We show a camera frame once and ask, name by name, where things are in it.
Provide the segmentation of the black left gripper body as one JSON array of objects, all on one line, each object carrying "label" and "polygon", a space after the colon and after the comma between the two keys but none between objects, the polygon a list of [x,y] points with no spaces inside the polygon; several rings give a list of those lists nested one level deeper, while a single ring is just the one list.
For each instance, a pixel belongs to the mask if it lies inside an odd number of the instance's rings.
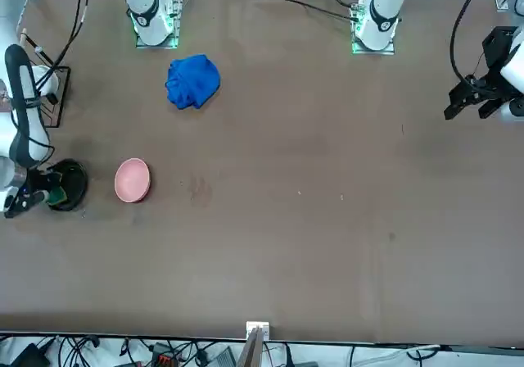
[{"label": "black left gripper body", "polygon": [[507,97],[517,93],[517,90],[501,75],[516,31],[516,26],[496,26],[482,41],[488,71],[474,81],[477,96]]}]

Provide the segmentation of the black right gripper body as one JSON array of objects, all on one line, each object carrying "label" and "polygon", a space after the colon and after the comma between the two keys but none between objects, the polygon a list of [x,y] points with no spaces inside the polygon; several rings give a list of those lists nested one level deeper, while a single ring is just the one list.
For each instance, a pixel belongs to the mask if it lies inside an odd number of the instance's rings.
[{"label": "black right gripper body", "polygon": [[58,192],[61,188],[61,173],[54,170],[31,169],[27,171],[25,194]]}]

